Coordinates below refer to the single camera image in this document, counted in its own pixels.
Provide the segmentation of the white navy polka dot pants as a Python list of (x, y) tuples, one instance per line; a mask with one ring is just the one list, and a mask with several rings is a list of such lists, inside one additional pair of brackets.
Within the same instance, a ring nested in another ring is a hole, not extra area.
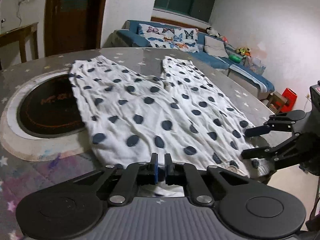
[(265, 159), (246, 160), (253, 124), (191, 61), (165, 57), (159, 76), (143, 75), (103, 56), (76, 61), (69, 81), (92, 151), (103, 164), (128, 166), (158, 154), (248, 178), (270, 174)]

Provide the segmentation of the red box on floor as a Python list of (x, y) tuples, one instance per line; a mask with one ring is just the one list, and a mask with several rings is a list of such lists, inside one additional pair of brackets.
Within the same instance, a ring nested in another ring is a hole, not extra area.
[(297, 100), (297, 94), (290, 88), (286, 88), (282, 94), (284, 98), (287, 99), (285, 105), (281, 108), (281, 112), (290, 112), (293, 110), (293, 107)]

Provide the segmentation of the grey star quilted table cover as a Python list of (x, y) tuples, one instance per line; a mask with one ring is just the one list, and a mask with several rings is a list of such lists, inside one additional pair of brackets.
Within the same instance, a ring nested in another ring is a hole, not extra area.
[(154, 48), (103, 48), (44, 57), (6, 67), (1, 71), (1, 239), (20, 239), (22, 233), (15, 218), (18, 202), (30, 193), (77, 177), (99, 167), (87, 133), (68, 138), (29, 140), (21, 129), (11, 130), (8, 113), (17, 108), (29, 88), (51, 76), (69, 72), (76, 60), (103, 55), (143, 75), (159, 75), (166, 56), (190, 60), (256, 126), (272, 114), (248, 89), (214, 69), (194, 55), (179, 50)]

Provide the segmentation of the grey square cushion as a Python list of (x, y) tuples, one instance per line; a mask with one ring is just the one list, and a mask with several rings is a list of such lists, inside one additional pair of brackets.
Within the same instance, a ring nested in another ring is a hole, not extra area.
[(204, 51), (210, 56), (228, 57), (224, 43), (220, 40), (213, 38), (212, 36), (205, 36)]

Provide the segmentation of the black round induction cooktop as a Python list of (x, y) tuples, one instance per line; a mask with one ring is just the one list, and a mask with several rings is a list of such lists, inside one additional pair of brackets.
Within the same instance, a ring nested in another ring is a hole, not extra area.
[(68, 74), (36, 85), (17, 110), (20, 128), (38, 138), (57, 138), (85, 129)]

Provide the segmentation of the black white plush toy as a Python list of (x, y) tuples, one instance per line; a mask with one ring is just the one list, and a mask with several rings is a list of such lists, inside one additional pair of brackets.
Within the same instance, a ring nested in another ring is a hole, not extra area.
[(220, 37), (220, 34), (213, 27), (206, 28), (206, 32), (210, 36)]

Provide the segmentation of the butterfly print pillow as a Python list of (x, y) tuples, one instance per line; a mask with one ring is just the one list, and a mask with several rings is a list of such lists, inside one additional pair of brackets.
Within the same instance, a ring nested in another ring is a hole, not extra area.
[(196, 53), (199, 51), (198, 29), (153, 27), (139, 24), (138, 35), (146, 38), (153, 48), (178, 49), (185, 52)]

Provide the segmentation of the blue sofa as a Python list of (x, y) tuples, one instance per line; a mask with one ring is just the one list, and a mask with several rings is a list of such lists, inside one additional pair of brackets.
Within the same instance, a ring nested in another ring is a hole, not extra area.
[[(167, 25), (164, 23), (158, 22), (145, 22), (145, 21), (135, 21), (135, 20), (127, 20), (124, 24), (123, 29), (115, 30), (111, 34), (111, 44), (113, 47), (150, 47), (153, 48), (148, 40), (137, 33), (137, 28), (139, 24), (147, 24), (153, 27), (172, 27), (172, 28), (182, 28), (175, 25)], [(186, 52), (190, 54), (192, 57), (198, 59), (201, 62), (204, 62), (215, 68), (217, 70), (221, 70), (226, 72), (227, 75), (232, 74), (235, 76), (235, 80), (243, 79), (248, 83), (248, 85), (244, 85), (246, 89), (249, 89), (250, 86), (253, 86), (257, 90), (256, 97), (259, 100), (264, 100), (268, 97), (268, 95), (274, 92), (274, 85), (264, 78), (262, 75), (257, 74), (250, 70), (248, 67), (243, 64), (236, 63), (228, 57), (215, 57), (210, 56), (204, 51), (204, 38), (205, 36), (209, 36), (205, 33), (198, 32), (198, 40), (197, 45), (199, 51), (196, 53)]]

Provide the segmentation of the wooden side table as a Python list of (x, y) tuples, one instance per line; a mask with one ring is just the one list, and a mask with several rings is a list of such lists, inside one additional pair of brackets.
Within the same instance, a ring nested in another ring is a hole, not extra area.
[(1, 34), (1, 49), (7, 46), (13, 49), (13, 52), (9, 52), (7, 49), (1, 53), (1, 70), (9, 67), (9, 61), (5, 59), (6, 57), (15, 61), (16, 55), (19, 55), (20, 61), (18, 64), (28, 61), (26, 44), (30, 38), (32, 39), (30, 46), (31, 57), (34, 60), (39, 59), (37, 29), (38, 23), (35, 22)]

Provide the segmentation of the brown wooden door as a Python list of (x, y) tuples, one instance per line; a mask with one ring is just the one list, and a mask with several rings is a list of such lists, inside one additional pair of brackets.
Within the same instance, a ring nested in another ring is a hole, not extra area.
[(46, 0), (46, 57), (100, 47), (106, 0)]

